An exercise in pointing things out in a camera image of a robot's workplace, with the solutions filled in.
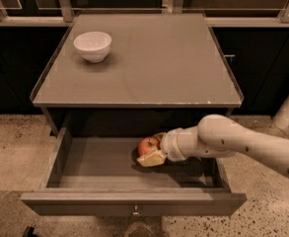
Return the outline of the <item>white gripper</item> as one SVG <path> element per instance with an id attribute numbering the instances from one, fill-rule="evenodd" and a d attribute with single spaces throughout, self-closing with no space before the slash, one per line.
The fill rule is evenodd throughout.
<path id="1" fill-rule="evenodd" d="M 168 158 L 172 162 L 184 161 L 186 157 L 181 153 L 178 144 L 178 137 L 181 128 L 170 130 L 166 133 L 159 132 L 154 137 L 161 142 L 161 150 L 155 149 L 137 158 L 137 162 L 142 167 L 155 167 L 163 165 Z"/>

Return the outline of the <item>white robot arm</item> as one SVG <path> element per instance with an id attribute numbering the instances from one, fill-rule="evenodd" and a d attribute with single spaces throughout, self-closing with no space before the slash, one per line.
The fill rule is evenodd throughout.
<path id="1" fill-rule="evenodd" d="M 221 115 L 208 115 L 196 126 L 142 139 L 137 162 L 143 167 L 154 167 L 167 160 L 223 158 L 236 152 L 289 179 L 289 139 L 250 130 Z"/>

